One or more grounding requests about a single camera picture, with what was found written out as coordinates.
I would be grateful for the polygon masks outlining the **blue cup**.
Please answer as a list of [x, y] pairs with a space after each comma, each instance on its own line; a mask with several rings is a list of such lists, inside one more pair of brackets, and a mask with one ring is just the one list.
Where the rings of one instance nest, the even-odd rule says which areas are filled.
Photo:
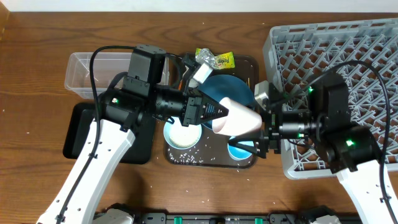
[[231, 146], [230, 144], [227, 144], [227, 149], [228, 149], [228, 154], [230, 158], [236, 161], [242, 161], [245, 159], [248, 159], [252, 156], [252, 153], [247, 152], [243, 149], [240, 149], [235, 146]]

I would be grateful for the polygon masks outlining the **blue plate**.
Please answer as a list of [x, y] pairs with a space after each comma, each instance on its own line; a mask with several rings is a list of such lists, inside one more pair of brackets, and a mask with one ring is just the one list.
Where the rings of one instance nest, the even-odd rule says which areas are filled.
[[215, 75], [207, 78], [203, 84], [199, 85], [198, 90], [216, 101], [221, 101], [224, 97], [228, 97], [253, 109], [254, 95], [251, 89], [238, 77]]

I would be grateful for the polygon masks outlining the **pink cup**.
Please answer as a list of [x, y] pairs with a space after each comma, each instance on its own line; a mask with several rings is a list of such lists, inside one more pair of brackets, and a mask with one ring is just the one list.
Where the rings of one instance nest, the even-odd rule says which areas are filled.
[[215, 134], [240, 136], [261, 128], [261, 115], [255, 111], [228, 97], [224, 97], [220, 104], [228, 109], [228, 115], [212, 121], [212, 130]]

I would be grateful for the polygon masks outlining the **foil and yellow snack wrapper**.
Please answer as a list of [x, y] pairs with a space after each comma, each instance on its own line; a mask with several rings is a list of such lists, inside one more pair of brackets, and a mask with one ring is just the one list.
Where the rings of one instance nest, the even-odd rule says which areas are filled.
[[232, 52], [214, 55], [210, 49], [196, 48], [195, 60], [200, 63], [207, 63], [215, 70], [235, 68], [234, 55]]

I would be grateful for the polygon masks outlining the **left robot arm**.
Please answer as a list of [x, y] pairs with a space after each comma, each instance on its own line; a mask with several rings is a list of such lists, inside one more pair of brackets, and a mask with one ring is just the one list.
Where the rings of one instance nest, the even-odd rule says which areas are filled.
[[120, 208], [99, 216], [95, 212], [114, 170], [144, 127], [144, 119], [174, 123], [178, 118], [182, 126], [189, 126], [228, 115], [227, 108], [188, 85], [178, 90], [177, 83], [159, 84], [165, 59], [174, 62], [176, 55], [151, 45], [128, 49], [132, 52], [129, 70], [117, 74], [101, 94], [96, 89], [94, 63], [106, 47], [93, 52], [89, 75], [94, 118], [78, 159], [38, 223], [133, 223], [134, 215]]

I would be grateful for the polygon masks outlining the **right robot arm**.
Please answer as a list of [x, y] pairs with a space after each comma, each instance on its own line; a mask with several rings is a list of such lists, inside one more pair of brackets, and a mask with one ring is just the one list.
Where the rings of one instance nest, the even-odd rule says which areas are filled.
[[363, 223], [397, 223], [397, 196], [382, 151], [369, 128], [351, 120], [349, 90], [341, 75], [311, 78], [308, 109], [284, 111], [277, 101], [283, 94], [273, 83], [255, 86], [264, 128], [231, 138], [229, 145], [265, 158], [284, 140], [309, 140], [353, 201]]

